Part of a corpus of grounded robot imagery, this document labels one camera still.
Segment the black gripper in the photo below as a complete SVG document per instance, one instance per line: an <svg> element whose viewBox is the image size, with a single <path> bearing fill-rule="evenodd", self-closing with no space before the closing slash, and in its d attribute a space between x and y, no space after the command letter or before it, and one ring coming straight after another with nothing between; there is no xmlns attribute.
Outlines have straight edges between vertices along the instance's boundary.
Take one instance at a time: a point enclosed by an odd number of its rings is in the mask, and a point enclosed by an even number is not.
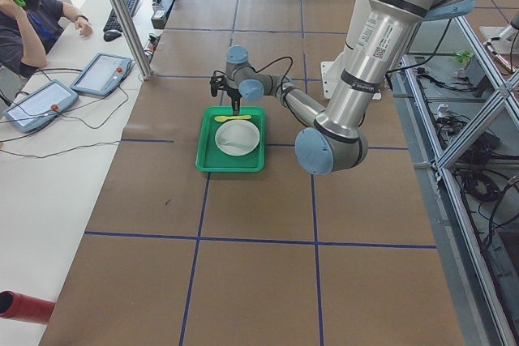
<svg viewBox="0 0 519 346"><path fill-rule="evenodd" d="M232 113L233 115L239 115L240 114L240 100L242 98L240 92L236 88L229 88L228 89L228 96L231 99L232 104Z"/></svg>

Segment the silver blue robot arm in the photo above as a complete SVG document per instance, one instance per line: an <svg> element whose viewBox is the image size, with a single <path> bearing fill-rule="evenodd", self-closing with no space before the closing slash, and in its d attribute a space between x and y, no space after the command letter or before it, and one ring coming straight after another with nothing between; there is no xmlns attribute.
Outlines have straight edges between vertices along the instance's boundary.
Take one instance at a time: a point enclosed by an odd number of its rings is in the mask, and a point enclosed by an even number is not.
<svg viewBox="0 0 519 346"><path fill-rule="evenodd" d="M422 21L470 13L476 0L356 0L341 71L328 105L322 106L286 76L255 70L239 45L226 53L225 90L235 100L277 98L305 124L295 140L298 163L311 174L329 174L359 165L367 138L359 126L390 68L400 61L413 30Z"/></svg>

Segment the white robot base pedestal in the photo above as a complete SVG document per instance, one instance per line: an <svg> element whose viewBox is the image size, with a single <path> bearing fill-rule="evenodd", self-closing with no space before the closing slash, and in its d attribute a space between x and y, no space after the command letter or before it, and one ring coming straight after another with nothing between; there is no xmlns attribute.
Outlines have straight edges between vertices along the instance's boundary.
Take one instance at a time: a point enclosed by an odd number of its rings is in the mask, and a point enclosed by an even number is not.
<svg viewBox="0 0 519 346"><path fill-rule="evenodd" d="M321 62L321 79L326 100L332 97L335 87L340 81L341 72L351 59L370 12L371 7L368 0L355 0L344 49L337 55L334 62Z"/></svg>

